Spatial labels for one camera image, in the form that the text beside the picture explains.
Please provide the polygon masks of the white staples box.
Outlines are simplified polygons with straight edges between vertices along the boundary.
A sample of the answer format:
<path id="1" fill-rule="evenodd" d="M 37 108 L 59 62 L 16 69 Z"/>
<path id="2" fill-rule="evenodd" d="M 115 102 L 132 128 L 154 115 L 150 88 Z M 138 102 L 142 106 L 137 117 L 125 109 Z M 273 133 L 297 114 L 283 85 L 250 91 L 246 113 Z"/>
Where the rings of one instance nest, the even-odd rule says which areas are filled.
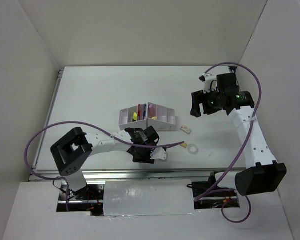
<path id="1" fill-rule="evenodd" d="M 183 131 L 184 133 L 188 134 L 188 135 L 192 132 L 192 129 L 189 128 L 188 126 L 184 125 L 184 124 L 181 125 L 180 130 Z"/>

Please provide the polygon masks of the black yellow highlighter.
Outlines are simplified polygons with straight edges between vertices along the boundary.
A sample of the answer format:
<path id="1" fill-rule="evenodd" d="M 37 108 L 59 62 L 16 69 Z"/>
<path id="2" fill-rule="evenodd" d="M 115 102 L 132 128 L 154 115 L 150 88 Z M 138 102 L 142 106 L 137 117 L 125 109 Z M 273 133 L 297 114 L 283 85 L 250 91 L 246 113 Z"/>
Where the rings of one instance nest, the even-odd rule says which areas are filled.
<path id="1" fill-rule="evenodd" d="M 133 113 L 132 121 L 136 122 L 138 120 L 138 114 L 136 112 Z"/>

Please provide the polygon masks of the tan eraser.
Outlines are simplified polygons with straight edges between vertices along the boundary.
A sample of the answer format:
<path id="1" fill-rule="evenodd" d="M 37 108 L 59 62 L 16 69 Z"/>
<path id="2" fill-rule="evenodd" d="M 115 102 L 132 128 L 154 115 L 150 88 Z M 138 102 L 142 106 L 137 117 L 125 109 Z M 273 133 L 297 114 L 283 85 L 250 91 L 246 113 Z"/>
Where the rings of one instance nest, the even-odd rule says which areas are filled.
<path id="1" fill-rule="evenodd" d="M 186 142 L 184 142 L 180 146 L 183 147 L 183 148 L 186 148 L 188 146 L 188 144 Z"/>

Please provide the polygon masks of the red pen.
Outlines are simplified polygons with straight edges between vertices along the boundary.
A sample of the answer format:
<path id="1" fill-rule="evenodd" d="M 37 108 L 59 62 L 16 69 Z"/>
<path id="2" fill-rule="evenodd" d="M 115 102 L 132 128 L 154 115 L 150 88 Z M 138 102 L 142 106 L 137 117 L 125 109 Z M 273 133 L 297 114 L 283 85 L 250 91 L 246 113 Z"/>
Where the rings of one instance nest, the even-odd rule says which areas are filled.
<path id="1" fill-rule="evenodd" d="M 138 115 L 138 120 L 141 121 L 142 120 L 142 106 L 139 104 L 137 107 L 137 115 Z"/>

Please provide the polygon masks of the clear tape roll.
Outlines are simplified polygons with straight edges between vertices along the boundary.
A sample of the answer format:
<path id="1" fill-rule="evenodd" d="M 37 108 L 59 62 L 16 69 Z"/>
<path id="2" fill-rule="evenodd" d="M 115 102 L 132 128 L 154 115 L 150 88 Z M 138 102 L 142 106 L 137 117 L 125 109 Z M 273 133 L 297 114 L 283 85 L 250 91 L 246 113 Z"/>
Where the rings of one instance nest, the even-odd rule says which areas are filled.
<path id="1" fill-rule="evenodd" d="M 199 152 L 199 149 L 195 144 L 191 143 L 187 146 L 187 151 L 191 155 L 196 155 Z"/>

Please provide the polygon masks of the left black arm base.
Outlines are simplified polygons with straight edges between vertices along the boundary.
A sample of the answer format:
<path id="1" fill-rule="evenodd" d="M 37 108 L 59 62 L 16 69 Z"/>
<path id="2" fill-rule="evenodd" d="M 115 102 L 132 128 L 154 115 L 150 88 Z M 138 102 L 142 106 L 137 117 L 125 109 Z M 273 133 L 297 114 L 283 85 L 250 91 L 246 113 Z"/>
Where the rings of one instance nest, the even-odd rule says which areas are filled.
<path id="1" fill-rule="evenodd" d="M 58 189 L 57 213 L 67 212 L 87 212 L 95 217 L 104 216 L 104 193 L 105 184 L 88 184 L 88 190 L 83 195 L 75 196 L 75 192 L 71 189 L 67 192 L 67 184 L 65 182 L 52 182 L 52 185 Z"/>

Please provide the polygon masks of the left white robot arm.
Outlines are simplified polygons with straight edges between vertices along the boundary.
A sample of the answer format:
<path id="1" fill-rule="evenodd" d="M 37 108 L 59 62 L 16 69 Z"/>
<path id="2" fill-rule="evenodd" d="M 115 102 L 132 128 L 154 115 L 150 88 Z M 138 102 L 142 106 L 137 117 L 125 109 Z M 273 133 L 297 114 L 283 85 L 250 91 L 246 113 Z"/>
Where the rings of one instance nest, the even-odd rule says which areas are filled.
<path id="1" fill-rule="evenodd" d="M 167 150 L 157 148 L 159 135 L 151 126 L 126 128 L 107 134 L 87 134 L 80 127 L 75 127 L 58 140 L 50 151 L 59 174 L 66 179 L 71 194 L 82 200 L 90 189 L 82 172 L 82 166 L 90 156 L 108 152 L 127 152 L 134 163 L 154 164 L 166 161 Z"/>

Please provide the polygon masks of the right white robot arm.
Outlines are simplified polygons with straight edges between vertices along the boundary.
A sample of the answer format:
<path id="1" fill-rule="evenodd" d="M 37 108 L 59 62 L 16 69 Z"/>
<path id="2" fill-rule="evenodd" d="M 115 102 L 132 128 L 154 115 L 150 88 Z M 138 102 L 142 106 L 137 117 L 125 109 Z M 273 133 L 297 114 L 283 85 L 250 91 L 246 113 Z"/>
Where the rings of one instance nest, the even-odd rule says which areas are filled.
<path id="1" fill-rule="evenodd" d="M 212 115 L 225 111 L 230 117 L 243 146 L 245 170 L 220 172 L 208 184 L 213 196 L 220 196 L 226 188 L 242 196 L 274 192 L 287 174 L 284 163 L 278 163 L 264 138 L 257 116 L 255 102 L 248 91 L 241 91 L 235 73 L 199 78 L 204 88 L 193 92 L 191 116 Z"/>

